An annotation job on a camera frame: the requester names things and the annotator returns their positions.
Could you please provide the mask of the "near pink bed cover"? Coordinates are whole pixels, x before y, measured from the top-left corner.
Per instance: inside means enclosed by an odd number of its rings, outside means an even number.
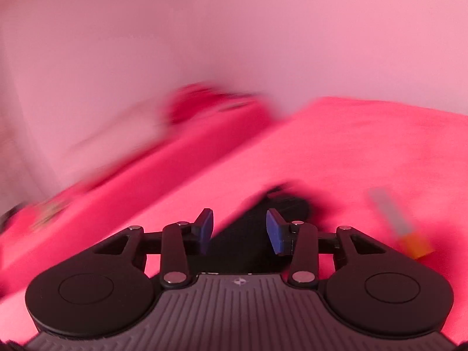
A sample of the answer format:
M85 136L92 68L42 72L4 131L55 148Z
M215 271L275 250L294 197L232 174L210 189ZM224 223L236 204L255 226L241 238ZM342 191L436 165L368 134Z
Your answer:
M407 256L370 197L376 189L390 194L433 248L413 260L453 289L442 329L381 338L352 328L318 292L287 284L289 257L280 273L197 273L192 259L209 244L188 258L193 282L161 291L150 312L125 330L63 338L34 324L25 293L47 269L128 227L161 232L194 222L205 208L214 214L213 238L254 197L281 184L306 193L319 209L312 222L286 222L310 223L321 233L354 227ZM397 103L321 99L91 246L1 301L3 350L465 350L467 118Z

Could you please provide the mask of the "orange and white small item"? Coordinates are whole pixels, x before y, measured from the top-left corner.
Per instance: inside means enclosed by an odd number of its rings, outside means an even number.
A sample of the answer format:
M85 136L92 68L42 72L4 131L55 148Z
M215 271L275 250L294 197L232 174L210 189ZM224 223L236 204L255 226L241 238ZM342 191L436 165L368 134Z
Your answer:
M417 260L433 252L428 240L410 223L390 194L383 189L376 189L370 193L370 197L407 256Z

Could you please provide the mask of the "black pants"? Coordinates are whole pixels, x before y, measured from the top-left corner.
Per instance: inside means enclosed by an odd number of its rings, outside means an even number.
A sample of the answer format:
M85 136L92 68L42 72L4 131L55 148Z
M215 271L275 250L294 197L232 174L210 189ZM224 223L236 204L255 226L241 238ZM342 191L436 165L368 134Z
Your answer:
M292 185L264 190L211 238L206 254L192 259L192 269L223 274L282 272L289 258L276 255L271 246L266 232L266 213L271 208L289 222L312 222L319 211L311 197Z

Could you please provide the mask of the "far pink bed cover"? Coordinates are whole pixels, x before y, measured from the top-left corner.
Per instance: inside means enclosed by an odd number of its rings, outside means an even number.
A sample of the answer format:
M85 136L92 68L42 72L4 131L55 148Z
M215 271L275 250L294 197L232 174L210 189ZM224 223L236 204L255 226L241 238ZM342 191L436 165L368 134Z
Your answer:
M172 94L170 135L39 204L16 208L1 233L1 295L93 245L274 122L259 95L203 84Z

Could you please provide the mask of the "pink bed cover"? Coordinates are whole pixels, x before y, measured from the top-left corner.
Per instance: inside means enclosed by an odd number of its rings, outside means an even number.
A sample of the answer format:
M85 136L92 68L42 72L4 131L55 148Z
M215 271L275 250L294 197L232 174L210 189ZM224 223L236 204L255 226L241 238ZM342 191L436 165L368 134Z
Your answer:
M197 273L192 259L209 244L188 258L193 282L161 291L150 312L125 330L63 338L34 324L25 293L47 269L128 227L161 232L194 222L205 208L214 214L213 238L254 197L281 184L306 193L319 209L312 222L286 222L310 223L321 233L354 227L407 256L370 197L376 189L390 194L433 248L413 260L453 289L442 329L381 338L352 328L318 292L287 284L289 257L280 273ZM321 99L91 246L1 301L3 350L465 350L467 118L397 103Z
M1 295L93 245L274 122L259 95L203 84L172 94L170 135L39 204L16 208L1 233Z

